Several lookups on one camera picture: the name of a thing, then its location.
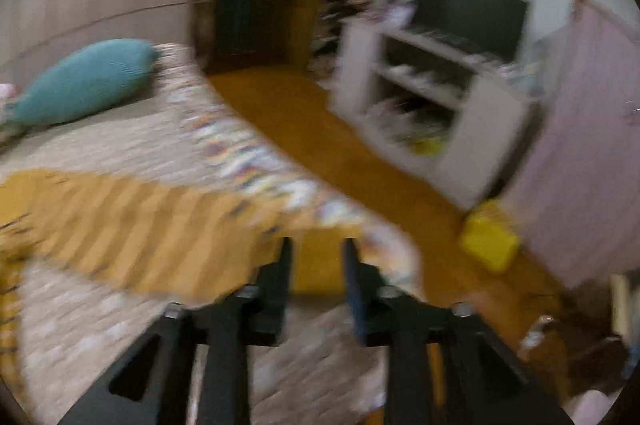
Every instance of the television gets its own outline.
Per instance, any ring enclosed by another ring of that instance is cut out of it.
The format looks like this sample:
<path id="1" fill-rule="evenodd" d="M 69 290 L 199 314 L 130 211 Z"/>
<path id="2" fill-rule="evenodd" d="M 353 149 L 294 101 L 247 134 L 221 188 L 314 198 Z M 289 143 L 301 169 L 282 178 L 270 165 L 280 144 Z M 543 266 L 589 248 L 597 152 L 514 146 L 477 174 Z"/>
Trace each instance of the television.
<path id="1" fill-rule="evenodd" d="M 524 0 L 418 0 L 410 30 L 468 53 L 515 60 L 529 3 Z"/>

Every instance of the black bracket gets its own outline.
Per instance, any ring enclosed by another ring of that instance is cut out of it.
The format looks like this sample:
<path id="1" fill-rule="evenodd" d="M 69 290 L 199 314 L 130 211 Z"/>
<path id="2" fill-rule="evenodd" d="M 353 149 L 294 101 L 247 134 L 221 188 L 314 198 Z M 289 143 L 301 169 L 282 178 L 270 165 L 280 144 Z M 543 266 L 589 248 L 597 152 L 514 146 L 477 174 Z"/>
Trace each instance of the black bracket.
<path id="1" fill-rule="evenodd" d="M 389 348 L 385 425 L 572 424 L 471 306 L 438 308 L 387 285 L 352 239 L 343 259 L 358 338 Z M 433 402 L 427 344 L 442 351 L 443 409 Z"/>
<path id="2" fill-rule="evenodd" d="M 218 303 L 172 303 L 66 413 L 59 425 L 184 425 L 198 344 L 209 351 L 198 425 L 250 423 L 247 346 L 276 345 L 289 296 L 292 244 Z"/>

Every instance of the pink wardrobe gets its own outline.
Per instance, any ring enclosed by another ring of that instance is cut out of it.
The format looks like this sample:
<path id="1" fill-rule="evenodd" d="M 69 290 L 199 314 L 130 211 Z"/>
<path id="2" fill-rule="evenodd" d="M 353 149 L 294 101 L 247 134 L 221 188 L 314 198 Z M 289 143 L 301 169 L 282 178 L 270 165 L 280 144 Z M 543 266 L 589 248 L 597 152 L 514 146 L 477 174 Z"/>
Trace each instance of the pink wardrobe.
<path id="1" fill-rule="evenodd" d="M 640 267 L 638 34 L 575 0 L 557 97 L 500 199 L 566 287 Z"/>

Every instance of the white shelf unit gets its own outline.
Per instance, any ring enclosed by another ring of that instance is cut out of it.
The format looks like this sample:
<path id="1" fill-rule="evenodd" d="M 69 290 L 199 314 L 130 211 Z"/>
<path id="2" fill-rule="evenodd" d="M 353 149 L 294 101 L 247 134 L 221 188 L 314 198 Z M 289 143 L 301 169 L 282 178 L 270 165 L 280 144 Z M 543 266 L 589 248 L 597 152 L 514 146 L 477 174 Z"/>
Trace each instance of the white shelf unit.
<path id="1" fill-rule="evenodd" d="M 469 72 L 465 98 L 437 84 L 418 87 L 381 65 L 385 39 L 409 44 Z M 350 18 L 345 21 L 339 65 L 329 109 L 349 122 L 381 158 L 429 182 L 453 204 L 468 210 L 480 202 L 504 167 L 534 100 L 504 82 L 487 66 L 429 37 Z M 454 112 L 447 145 L 436 156 L 419 156 L 388 137 L 367 110 L 380 100 L 381 78 Z"/>

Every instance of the metal bolt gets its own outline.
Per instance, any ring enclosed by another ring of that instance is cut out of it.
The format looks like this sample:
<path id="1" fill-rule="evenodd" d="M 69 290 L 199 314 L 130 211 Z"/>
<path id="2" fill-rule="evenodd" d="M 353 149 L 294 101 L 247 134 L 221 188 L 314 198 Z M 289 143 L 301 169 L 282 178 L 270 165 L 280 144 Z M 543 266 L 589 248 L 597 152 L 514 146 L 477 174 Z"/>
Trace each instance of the metal bolt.
<path id="1" fill-rule="evenodd" d="M 457 317 L 470 317 L 476 314 L 476 310 L 468 302 L 456 302 L 451 307 L 451 311 Z"/>
<path id="2" fill-rule="evenodd" d="M 538 318 L 538 327 L 545 328 L 549 324 L 553 324 L 556 322 L 556 319 L 551 315 L 540 315 Z"/>
<path id="3" fill-rule="evenodd" d="M 182 304 L 180 304 L 179 302 L 171 302 L 167 305 L 166 308 L 164 308 L 164 313 L 162 315 L 169 319 L 177 319 L 180 317 L 180 315 L 182 315 L 183 311 L 184 306 Z"/>
<path id="4" fill-rule="evenodd" d="M 254 284 L 247 284 L 243 286 L 238 293 L 236 293 L 236 297 L 239 299 L 255 299 L 260 293 L 260 287 Z"/>
<path id="5" fill-rule="evenodd" d="M 401 291 L 395 286 L 381 286 L 377 292 L 379 299 L 395 299 L 401 296 L 401 294 Z"/>

